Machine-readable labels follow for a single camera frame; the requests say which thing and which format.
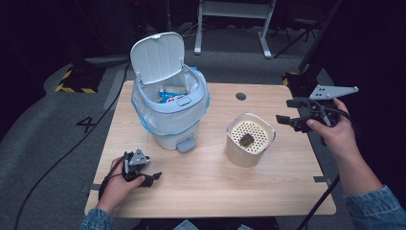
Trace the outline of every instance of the white metal stand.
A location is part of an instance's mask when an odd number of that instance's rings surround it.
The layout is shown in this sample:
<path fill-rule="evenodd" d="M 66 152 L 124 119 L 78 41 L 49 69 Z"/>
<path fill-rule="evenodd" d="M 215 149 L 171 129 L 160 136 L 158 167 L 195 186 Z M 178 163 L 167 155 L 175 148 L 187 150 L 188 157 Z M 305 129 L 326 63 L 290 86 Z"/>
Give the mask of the white metal stand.
<path fill-rule="evenodd" d="M 249 3 L 231 3 L 231 2 L 211 2 L 200 0 L 199 15 L 197 25 L 196 41 L 194 43 L 194 53 L 200 55 L 202 44 L 202 19 L 203 15 L 211 16 L 229 16 L 265 19 L 262 32 L 258 32 L 260 45 L 266 58 L 271 58 L 271 52 L 266 43 L 265 36 L 268 31 L 274 10 L 275 0 L 270 4 L 249 4 Z"/>

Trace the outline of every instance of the denim sleeve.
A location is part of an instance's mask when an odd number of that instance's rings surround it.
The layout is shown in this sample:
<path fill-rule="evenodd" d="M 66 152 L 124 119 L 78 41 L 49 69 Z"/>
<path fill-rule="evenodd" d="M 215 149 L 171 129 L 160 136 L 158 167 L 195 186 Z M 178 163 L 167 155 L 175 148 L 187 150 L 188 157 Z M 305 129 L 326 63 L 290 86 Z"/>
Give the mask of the denim sleeve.
<path fill-rule="evenodd" d="M 345 200 L 355 229 L 406 229 L 406 213 L 387 186 Z"/>
<path fill-rule="evenodd" d="M 81 223 L 79 230 L 108 230 L 113 229 L 113 218 L 105 211 L 91 209 Z"/>

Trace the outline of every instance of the person's arm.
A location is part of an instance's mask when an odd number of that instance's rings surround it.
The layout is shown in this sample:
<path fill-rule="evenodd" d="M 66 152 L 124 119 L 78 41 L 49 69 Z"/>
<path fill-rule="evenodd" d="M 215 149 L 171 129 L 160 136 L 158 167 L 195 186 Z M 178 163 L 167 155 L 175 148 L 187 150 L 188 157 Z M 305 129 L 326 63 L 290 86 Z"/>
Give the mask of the person's arm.
<path fill-rule="evenodd" d="M 346 106 L 334 99 L 338 109 L 345 112 Z M 344 116 L 335 127 L 324 126 L 308 120 L 307 125 L 319 133 L 337 161 L 341 183 L 346 195 L 363 194 L 383 188 L 376 175 L 367 165 L 355 142 L 355 134 L 351 122 Z"/>
<path fill-rule="evenodd" d="M 111 164 L 113 167 L 119 158 L 115 159 Z M 123 168 L 123 161 L 119 164 L 112 176 L 108 180 L 108 184 L 96 205 L 96 208 L 91 209 L 88 215 L 81 223 L 79 230 L 85 229 L 112 229 L 113 218 L 111 217 L 114 210 L 125 198 L 131 193 L 132 190 L 139 187 L 146 179 L 143 175 L 136 178 L 131 182 L 126 182 L 121 175 Z"/>

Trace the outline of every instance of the trash can lid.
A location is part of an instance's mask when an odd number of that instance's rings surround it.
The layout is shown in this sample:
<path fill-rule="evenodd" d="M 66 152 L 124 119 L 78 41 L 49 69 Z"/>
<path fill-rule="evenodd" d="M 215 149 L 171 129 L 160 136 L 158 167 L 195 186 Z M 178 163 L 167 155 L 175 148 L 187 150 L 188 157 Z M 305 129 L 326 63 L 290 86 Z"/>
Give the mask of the trash can lid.
<path fill-rule="evenodd" d="M 168 32 L 146 37 L 132 47 L 135 75 L 143 84 L 170 78 L 182 70 L 185 45 L 181 35 Z"/>

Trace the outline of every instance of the table top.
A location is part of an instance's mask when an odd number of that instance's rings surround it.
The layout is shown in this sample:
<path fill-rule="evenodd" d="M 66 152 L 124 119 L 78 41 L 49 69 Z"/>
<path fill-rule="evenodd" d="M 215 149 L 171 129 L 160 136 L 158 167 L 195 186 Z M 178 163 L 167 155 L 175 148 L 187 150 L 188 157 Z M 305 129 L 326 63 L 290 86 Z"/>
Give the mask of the table top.
<path fill-rule="evenodd" d="M 133 81 L 124 83 L 101 154 L 95 184 L 102 184 L 111 162 L 125 151 L 141 149 L 151 163 L 145 174 L 162 172 L 151 188 L 138 188 L 114 217 L 194 218 L 306 215 L 327 189 L 306 134 L 280 125 L 276 115 L 299 117 L 288 108 L 291 94 L 283 85 L 208 83 L 211 104 L 200 120 L 196 147 L 187 152 L 162 149 L 141 125 L 131 104 Z M 239 101 L 236 93 L 244 93 Z M 276 130 L 276 138 L 258 164 L 241 168 L 226 154 L 227 126 L 241 113 L 253 113 Z M 96 206 L 91 191 L 85 213 Z M 329 195 L 316 215 L 336 211 Z"/>

